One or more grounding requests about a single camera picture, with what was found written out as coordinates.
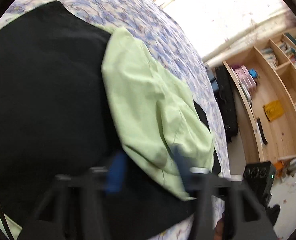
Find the right hand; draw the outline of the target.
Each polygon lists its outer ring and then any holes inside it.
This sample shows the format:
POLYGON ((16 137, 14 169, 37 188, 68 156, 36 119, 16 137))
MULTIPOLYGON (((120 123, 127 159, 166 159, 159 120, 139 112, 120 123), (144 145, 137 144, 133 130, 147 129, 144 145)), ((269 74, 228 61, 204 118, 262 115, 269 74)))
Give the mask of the right hand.
POLYGON ((216 224, 213 240, 222 240, 224 228, 224 218, 222 217, 216 224))

